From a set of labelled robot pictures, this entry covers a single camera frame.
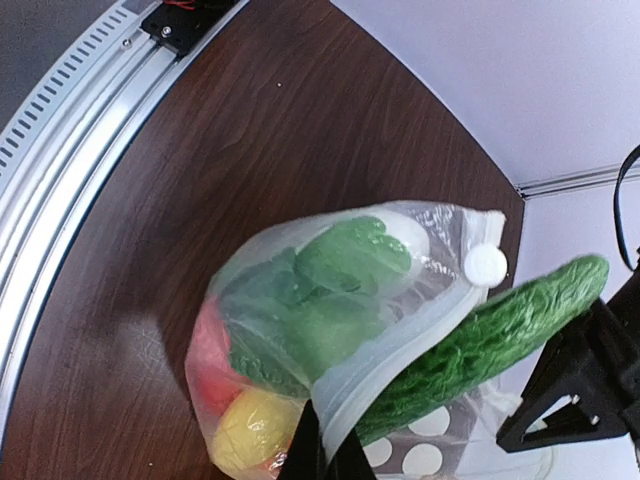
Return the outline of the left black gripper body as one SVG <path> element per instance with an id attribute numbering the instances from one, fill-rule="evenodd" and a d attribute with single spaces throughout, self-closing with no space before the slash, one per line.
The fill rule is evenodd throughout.
<path id="1" fill-rule="evenodd" d="M 639 270 L 544 347 L 496 443 L 508 453 L 629 435 L 639 440 Z"/>

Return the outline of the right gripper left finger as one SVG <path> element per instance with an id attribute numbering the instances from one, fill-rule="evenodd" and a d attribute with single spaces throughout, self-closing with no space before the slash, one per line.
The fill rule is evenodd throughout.
<path id="1" fill-rule="evenodd" d="M 327 460 L 322 443 L 319 420 L 311 401 L 307 401 L 279 480 L 323 480 L 327 474 Z"/>

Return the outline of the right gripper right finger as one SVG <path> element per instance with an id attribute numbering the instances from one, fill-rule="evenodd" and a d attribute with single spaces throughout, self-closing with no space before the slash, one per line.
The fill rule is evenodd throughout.
<path id="1" fill-rule="evenodd" d="M 330 462 L 329 478 L 334 480 L 376 480 L 354 430 L 349 433 Z"/>

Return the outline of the yellow toy squash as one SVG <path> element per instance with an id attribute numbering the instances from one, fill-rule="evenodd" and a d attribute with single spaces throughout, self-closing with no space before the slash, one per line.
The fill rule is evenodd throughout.
<path id="1" fill-rule="evenodd" d="M 275 479 L 283 466 L 304 403 L 259 389 L 242 392 L 209 441 L 212 463 L 233 479 Z"/>

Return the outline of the dark green toy cucumber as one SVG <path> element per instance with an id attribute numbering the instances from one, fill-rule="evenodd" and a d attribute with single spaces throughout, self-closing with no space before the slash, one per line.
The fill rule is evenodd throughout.
<path id="1" fill-rule="evenodd" d="M 600 297 L 609 263 L 577 257 L 490 298 L 385 387 L 355 430 L 366 446 L 501 374 L 543 346 Z"/>

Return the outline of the dotted clear zip bag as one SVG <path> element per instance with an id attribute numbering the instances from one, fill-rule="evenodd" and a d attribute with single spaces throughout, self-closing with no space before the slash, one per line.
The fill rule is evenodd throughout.
<path id="1" fill-rule="evenodd" d="M 507 273 L 505 217 L 400 201 L 322 214 L 251 238 L 213 276 L 185 360 L 211 462 L 279 479 L 310 407 L 331 478 L 356 438 L 377 479 L 541 479 L 553 456 L 495 442 L 517 398 L 498 380 L 514 330 L 473 326 Z"/>

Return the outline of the light green toy gourd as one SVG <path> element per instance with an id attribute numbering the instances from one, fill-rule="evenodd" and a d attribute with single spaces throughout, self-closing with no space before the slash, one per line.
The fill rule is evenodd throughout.
<path id="1" fill-rule="evenodd" d="M 375 295 L 400 283 L 412 266 L 405 245 L 377 217 L 339 221 L 297 254 L 296 271 L 333 292 Z"/>

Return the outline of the white toy radish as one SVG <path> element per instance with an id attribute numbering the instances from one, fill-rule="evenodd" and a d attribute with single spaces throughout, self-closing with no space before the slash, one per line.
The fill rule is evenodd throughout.
<path id="1" fill-rule="evenodd" d="M 406 248 L 411 257 L 407 276 L 417 278 L 422 272 L 423 261 L 430 253 L 430 240 L 426 230 L 413 218 L 398 212 L 376 208 L 372 214 L 385 224 L 387 234 Z"/>

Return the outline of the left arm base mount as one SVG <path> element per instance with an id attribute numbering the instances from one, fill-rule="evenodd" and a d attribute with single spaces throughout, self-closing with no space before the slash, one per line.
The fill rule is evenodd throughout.
<path id="1" fill-rule="evenodd" d="M 164 0 L 142 21 L 141 29 L 161 46 L 184 57 L 238 3 L 238 0 Z"/>

